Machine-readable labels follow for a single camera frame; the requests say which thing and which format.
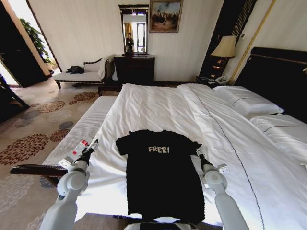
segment lamp shade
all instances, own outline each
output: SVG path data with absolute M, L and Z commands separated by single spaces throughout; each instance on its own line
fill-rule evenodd
M 223 36 L 217 48 L 211 53 L 212 56 L 229 57 L 235 56 L 236 36 Z

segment headboard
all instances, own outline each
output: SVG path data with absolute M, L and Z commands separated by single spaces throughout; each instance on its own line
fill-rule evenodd
M 241 85 L 307 123 L 307 52 L 255 47 L 235 85 Z

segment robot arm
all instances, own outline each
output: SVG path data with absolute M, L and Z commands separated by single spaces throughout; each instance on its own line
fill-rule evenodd
M 79 194 L 86 190 L 88 178 L 87 166 L 91 154 L 98 147 L 98 141 L 82 153 L 74 164 L 67 165 L 68 173 L 58 183 L 59 196 L 53 206 L 47 211 L 40 230 L 71 230 L 76 214 L 76 200 Z
M 211 189 L 216 194 L 215 205 L 225 230 L 249 230 L 235 200 L 225 191 L 227 188 L 227 180 L 220 171 L 227 172 L 227 166 L 223 164 L 215 168 L 203 155 L 200 155 L 200 158 L 202 170 L 205 174 L 202 182 L 206 189 Z

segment wooden dresser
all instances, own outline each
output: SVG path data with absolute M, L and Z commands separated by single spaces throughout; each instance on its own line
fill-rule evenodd
M 154 80 L 154 56 L 115 56 L 117 78 L 121 83 L 152 85 Z

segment chair armrest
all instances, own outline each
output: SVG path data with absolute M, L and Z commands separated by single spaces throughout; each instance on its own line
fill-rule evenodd
M 20 164 L 15 167 L 12 167 L 10 170 L 10 173 L 11 174 L 27 174 L 27 175 L 62 177 L 63 175 L 67 173 L 67 170 L 61 166 Z

